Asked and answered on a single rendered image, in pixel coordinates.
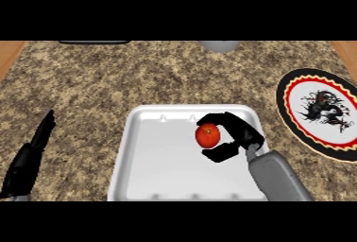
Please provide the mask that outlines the red tomato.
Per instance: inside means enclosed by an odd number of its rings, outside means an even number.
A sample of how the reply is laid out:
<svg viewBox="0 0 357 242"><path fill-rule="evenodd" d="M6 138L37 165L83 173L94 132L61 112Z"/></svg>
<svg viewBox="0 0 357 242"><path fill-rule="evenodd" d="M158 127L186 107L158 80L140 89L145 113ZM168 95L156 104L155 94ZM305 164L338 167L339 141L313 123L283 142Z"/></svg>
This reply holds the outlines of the red tomato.
<svg viewBox="0 0 357 242"><path fill-rule="evenodd" d="M202 124L195 131L196 143L204 148L212 148L220 141L220 131L212 123Z"/></svg>

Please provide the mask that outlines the grey rounded container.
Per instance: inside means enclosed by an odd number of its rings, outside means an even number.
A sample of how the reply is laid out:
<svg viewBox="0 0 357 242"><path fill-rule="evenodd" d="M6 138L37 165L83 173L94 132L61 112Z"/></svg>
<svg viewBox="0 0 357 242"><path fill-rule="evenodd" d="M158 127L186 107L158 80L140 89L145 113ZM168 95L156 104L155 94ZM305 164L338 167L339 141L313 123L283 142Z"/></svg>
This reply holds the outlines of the grey rounded container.
<svg viewBox="0 0 357 242"><path fill-rule="evenodd" d="M201 41L201 45L217 53L226 53L238 49L239 41Z"/></svg>

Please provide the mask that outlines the black red patterned plate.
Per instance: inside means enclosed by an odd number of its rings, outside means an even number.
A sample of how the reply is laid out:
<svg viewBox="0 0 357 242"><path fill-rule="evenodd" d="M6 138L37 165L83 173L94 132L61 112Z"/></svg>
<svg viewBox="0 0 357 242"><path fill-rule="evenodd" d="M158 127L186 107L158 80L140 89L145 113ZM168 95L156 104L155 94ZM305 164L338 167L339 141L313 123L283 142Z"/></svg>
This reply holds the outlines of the black red patterned plate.
<svg viewBox="0 0 357 242"><path fill-rule="evenodd" d="M301 143L328 158L357 164L357 87L326 71L299 68L279 81L276 105Z"/></svg>

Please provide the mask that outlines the white rectangular tray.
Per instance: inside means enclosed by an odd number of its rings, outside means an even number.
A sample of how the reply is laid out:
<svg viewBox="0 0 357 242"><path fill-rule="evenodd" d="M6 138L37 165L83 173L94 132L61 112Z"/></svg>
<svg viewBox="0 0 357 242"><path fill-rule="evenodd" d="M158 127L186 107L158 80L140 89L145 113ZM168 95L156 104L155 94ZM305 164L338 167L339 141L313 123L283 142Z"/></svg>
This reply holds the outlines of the white rectangular tray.
<svg viewBox="0 0 357 242"><path fill-rule="evenodd" d="M254 110L236 104L142 105L127 118L109 185L109 201L264 201L248 171L245 150L221 163L202 155L196 121L230 112L254 128Z"/></svg>

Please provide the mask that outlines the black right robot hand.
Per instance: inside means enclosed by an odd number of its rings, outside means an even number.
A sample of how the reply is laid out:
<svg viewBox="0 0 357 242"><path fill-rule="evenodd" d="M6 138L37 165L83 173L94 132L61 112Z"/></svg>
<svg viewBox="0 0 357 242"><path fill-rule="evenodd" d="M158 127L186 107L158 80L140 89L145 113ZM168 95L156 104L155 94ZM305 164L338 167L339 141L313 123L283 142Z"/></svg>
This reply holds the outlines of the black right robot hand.
<svg viewBox="0 0 357 242"><path fill-rule="evenodd" d="M204 124L221 125L229 132L233 142L223 143L211 149L204 149L202 154L215 163L221 163L239 154L239 147L246 151L246 160L257 157L257 151L263 147L266 138L254 127L230 112L208 113L196 122Z"/></svg>

